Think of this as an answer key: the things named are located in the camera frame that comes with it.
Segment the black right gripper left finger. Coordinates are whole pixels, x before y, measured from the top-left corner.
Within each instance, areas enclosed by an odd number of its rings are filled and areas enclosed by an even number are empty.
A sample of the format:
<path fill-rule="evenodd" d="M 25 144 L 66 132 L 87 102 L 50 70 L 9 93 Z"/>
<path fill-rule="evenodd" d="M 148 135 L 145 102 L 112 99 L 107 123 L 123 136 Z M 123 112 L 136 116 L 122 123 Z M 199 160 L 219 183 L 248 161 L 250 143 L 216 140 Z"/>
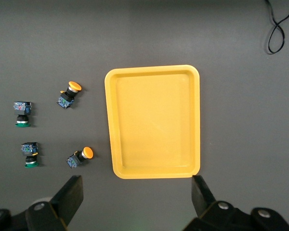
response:
<path fill-rule="evenodd" d="M 83 201 L 82 176 L 72 176 L 49 201 L 41 201 L 26 211 L 29 231 L 67 231 Z"/>

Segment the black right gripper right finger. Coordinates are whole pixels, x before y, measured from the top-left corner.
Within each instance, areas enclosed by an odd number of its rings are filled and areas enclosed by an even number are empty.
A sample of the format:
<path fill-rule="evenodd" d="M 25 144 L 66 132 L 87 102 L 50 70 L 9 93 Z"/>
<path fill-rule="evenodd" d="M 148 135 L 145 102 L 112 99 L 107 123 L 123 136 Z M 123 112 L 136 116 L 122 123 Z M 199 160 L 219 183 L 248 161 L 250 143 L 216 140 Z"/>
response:
<path fill-rule="evenodd" d="M 192 177 L 191 196 L 197 217 L 184 231 L 253 231 L 250 215 L 216 200 L 202 176 Z"/>

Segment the yellow mushroom push button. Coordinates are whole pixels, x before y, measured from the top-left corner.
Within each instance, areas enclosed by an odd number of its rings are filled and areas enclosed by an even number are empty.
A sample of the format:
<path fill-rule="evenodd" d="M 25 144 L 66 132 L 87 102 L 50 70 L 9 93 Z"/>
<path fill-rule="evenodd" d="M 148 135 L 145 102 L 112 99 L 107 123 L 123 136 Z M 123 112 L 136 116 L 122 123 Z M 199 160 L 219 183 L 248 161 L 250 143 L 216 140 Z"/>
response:
<path fill-rule="evenodd" d="M 57 100 L 57 104 L 64 109 L 71 107 L 74 103 L 75 96 L 82 91 L 82 87 L 75 81 L 70 81 L 66 90 L 60 91 L 60 96 Z"/>
<path fill-rule="evenodd" d="M 92 159 L 94 156 L 93 150 L 90 147 L 84 147 L 82 150 L 75 151 L 66 160 L 70 168 L 76 168 L 81 165 L 85 160 Z"/>

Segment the green mushroom push button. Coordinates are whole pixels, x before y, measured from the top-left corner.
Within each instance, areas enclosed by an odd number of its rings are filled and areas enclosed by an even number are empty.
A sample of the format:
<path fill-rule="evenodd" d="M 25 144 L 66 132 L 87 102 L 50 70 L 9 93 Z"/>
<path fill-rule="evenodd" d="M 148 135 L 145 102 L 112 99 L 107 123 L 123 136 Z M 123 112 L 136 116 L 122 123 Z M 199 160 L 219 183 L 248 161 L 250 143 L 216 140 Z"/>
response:
<path fill-rule="evenodd" d="M 25 156 L 25 168 L 37 167 L 38 161 L 37 156 L 39 154 L 38 143 L 34 142 L 25 142 L 21 144 L 22 155 Z"/>
<path fill-rule="evenodd" d="M 31 102 L 15 101 L 13 102 L 14 113 L 17 115 L 16 127 L 30 127 L 28 116 L 31 114 Z"/>

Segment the yellow plastic tray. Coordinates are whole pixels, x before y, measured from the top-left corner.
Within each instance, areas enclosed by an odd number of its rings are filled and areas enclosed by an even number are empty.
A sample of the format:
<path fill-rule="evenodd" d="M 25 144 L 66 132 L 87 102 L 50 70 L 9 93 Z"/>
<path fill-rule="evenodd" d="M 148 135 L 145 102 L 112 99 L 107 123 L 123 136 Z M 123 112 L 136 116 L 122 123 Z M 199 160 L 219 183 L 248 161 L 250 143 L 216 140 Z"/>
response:
<path fill-rule="evenodd" d="M 118 68 L 105 77 L 112 166 L 121 179 L 200 170 L 200 76 L 191 65 Z"/>

